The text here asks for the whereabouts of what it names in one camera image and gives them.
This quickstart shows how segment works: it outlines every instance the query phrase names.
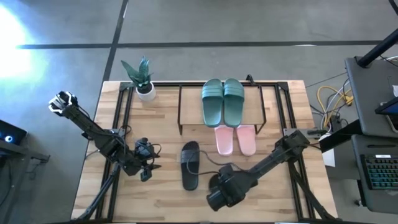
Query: wooden table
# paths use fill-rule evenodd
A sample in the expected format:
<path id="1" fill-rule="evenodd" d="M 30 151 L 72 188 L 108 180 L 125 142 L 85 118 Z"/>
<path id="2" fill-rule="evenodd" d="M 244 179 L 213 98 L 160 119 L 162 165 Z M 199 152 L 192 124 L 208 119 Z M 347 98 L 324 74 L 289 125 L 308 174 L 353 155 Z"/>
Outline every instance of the wooden table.
<path id="1" fill-rule="evenodd" d="M 311 110 L 304 82 L 288 81 L 295 120 L 298 128 L 313 128 Z M 120 82 L 104 82 L 95 121 L 102 128 L 111 128 Z M 200 149 L 209 152 L 218 162 L 233 161 L 244 169 L 265 158 L 274 149 L 274 143 L 282 137 L 279 114 L 273 88 L 262 87 L 267 123 L 256 136 L 257 151 L 251 157 L 240 153 L 238 140 L 234 136 L 234 152 L 229 157 L 217 153 L 214 130 L 204 125 L 184 125 L 180 135 L 177 126 L 178 87 L 156 87 L 154 101 L 142 102 L 137 94 L 131 105 L 129 125 L 132 131 L 127 135 L 127 143 L 134 145 L 136 139 L 147 137 L 152 144 L 162 145 L 161 158 L 156 164 L 161 169 L 153 171 L 153 177 L 141 182 L 139 175 L 128 177 L 121 172 L 118 197 L 115 205 L 114 222 L 294 222 L 297 215 L 292 198 L 292 186 L 286 163 L 278 165 L 259 179 L 259 185 L 251 189 L 241 203 L 232 208 L 223 207 L 214 212 L 206 202 L 208 180 L 211 175 L 199 176 L 199 186 L 188 192 L 182 187 L 180 173 L 180 153 L 183 145 L 189 141 L 198 141 Z M 282 101 L 288 125 L 285 97 Z M 93 142 L 89 143 L 87 153 L 95 151 Z M 320 203 L 333 216 L 337 216 L 335 203 L 318 149 L 307 148 L 303 152 L 308 181 L 312 192 Z M 82 214 L 98 193 L 103 176 L 105 158 L 93 154 L 84 163 L 72 218 Z M 200 158 L 200 172 L 218 170 L 206 160 Z M 305 199 L 300 198 L 306 214 Z M 108 210 L 109 192 L 105 200 L 104 211 Z"/>

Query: computer monitor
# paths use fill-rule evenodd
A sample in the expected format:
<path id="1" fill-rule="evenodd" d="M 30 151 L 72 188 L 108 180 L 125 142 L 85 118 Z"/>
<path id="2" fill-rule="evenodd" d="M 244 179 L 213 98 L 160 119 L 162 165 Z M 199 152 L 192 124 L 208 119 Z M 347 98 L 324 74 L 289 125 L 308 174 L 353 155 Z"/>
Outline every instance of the computer monitor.
<path id="1" fill-rule="evenodd" d="M 19 146 L 26 135 L 27 131 L 0 120 L 0 140 Z"/>

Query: green slipper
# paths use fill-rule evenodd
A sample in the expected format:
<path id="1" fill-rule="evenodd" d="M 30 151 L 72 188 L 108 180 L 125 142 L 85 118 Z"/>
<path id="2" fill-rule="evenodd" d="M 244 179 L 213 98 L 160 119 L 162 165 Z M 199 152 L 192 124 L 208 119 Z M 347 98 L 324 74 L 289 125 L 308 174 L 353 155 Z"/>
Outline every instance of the green slipper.
<path id="1" fill-rule="evenodd" d="M 201 90 L 203 120 L 205 125 L 215 128 L 221 123 L 223 105 L 223 83 L 218 78 L 208 80 Z"/>
<path id="2" fill-rule="evenodd" d="M 237 128 L 242 122 L 244 89 L 234 78 L 224 83 L 224 123 L 228 127 Z"/>

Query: pink slipper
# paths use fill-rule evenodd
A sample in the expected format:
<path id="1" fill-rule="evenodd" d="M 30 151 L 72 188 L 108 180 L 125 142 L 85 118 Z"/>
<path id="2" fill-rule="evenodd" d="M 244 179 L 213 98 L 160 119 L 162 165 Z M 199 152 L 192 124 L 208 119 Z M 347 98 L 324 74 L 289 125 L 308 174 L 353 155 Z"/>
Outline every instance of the pink slipper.
<path id="1" fill-rule="evenodd" d="M 216 133 L 217 150 L 222 156 L 229 156 L 232 154 L 232 135 L 234 134 L 234 129 L 227 127 L 225 125 L 220 125 L 214 128 Z"/>
<path id="2" fill-rule="evenodd" d="M 239 125 L 236 128 L 238 135 L 239 147 L 242 154 L 252 156 L 256 153 L 256 131 L 253 125 Z"/>

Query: potted plant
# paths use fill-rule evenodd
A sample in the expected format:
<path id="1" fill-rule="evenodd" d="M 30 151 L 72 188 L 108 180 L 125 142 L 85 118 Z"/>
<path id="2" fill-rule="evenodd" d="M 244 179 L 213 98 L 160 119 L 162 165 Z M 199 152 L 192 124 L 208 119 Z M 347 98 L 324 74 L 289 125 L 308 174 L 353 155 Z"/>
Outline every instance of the potted plant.
<path id="1" fill-rule="evenodd" d="M 153 100 L 156 96 L 156 90 L 154 84 L 150 81 L 149 60 L 142 57 L 138 71 L 133 69 L 127 62 L 123 60 L 121 62 L 132 80 L 133 86 L 136 87 L 139 98 L 143 101 Z"/>

